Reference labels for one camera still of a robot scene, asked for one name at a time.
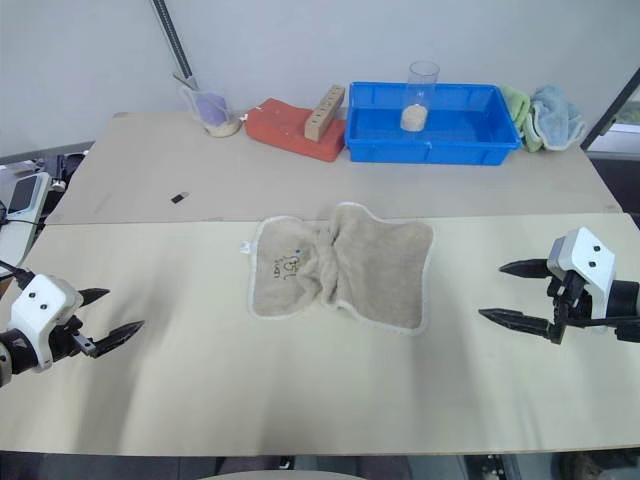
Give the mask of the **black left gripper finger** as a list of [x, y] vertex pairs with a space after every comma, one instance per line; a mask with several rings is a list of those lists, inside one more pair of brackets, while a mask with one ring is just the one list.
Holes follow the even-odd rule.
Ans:
[[133, 335], [135, 335], [144, 324], [144, 321], [130, 322], [114, 330], [111, 330], [105, 338], [100, 339], [94, 343], [95, 350], [92, 354], [92, 357], [99, 358], [123, 345]]
[[76, 309], [82, 308], [84, 306], [90, 305], [95, 301], [101, 299], [105, 295], [109, 294], [110, 290], [105, 288], [88, 288], [83, 289], [78, 292], [80, 303], [76, 307]]

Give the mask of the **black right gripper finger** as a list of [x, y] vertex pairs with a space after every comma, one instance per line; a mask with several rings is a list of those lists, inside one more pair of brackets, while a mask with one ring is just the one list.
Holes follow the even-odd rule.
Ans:
[[532, 279], [543, 279], [550, 276], [546, 259], [516, 260], [498, 268], [501, 273]]
[[504, 328], [539, 336], [557, 345], [563, 340], [564, 326], [553, 324], [543, 318], [532, 317], [520, 311], [502, 308], [479, 309], [478, 313]]

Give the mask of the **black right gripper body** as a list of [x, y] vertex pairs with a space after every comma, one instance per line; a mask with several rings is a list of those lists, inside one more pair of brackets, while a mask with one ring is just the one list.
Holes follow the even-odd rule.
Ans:
[[547, 296], [553, 303], [553, 321], [547, 329], [552, 343], [562, 343], [567, 326], [589, 326], [592, 299], [585, 286], [586, 280], [573, 270], [566, 272], [562, 280], [552, 277], [547, 288]]

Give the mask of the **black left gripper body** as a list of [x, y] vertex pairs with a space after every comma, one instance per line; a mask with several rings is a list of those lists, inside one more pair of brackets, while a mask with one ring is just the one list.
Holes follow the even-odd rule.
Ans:
[[64, 325], [53, 328], [48, 345], [54, 362], [79, 353], [91, 358], [96, 355], [96, 346], [93, 341], [80, 332], [82, 326], [83, 323], [73, 315]]

